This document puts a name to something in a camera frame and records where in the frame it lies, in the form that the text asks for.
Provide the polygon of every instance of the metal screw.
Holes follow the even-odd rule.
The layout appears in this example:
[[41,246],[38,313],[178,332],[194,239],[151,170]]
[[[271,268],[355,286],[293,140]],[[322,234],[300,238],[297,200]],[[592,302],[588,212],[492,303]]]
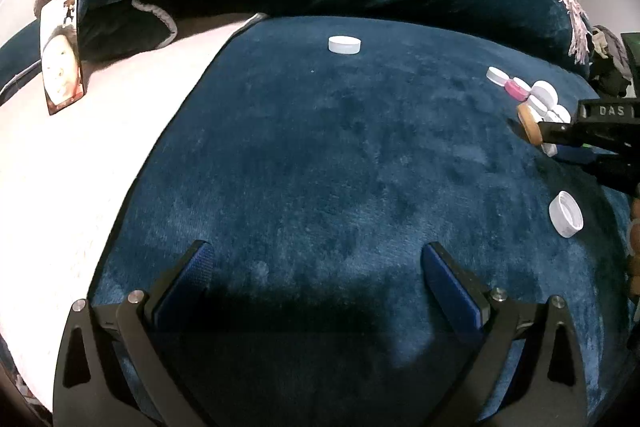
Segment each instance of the metal screw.
[[128,296],[127,301],[131,304],[139,304],[142,299],[145,298],[145,293],[142,290],[133,290]]
[[78,299],[76,302],[74,302],[71,305],[71,309],[75,312],[81,312],[82,310],[84,310],[85,306],[86,306],[86,301],[84,299]]
[[498,301],[498,302],[504,302],[507,300],[507,290],[503,290],[502,288],[494,288],[493,290],[491,290],[491,298],[494,301]]
[[551,305],[555,308],[558,308],[559,310],[561,310],[562,308],[564,308],[566,306],[566,301],[559,295],[552,295],[551,296]]

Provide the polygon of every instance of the bed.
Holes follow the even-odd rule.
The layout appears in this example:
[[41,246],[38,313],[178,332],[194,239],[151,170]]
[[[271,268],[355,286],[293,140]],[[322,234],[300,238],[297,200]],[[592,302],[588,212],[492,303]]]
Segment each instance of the bed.
[[[170,20],[271,16],[226,44],[167,121],[86,288],[92,303],[117,302],[149,287],[194,239],[214,246],[207,333],[158,344],[220,423],[417,425],[470,356],[424,287],[427,241],[517,298],[563,295],[591,418],[613,399],[633,367],[628,201],[527,144],[516,102],[484,77],[496,66],[548,80],[569,108],[593,97],[588,64],[568,53],[561,2],[136,3],[84,0],[83,57],[171,47]],[[327,50],[341,34],[362,40],[359,54]],[[0,82],[34,56],[35,24],[0,50]],[[570,239],[548,219],[560,190],[584,215]]]

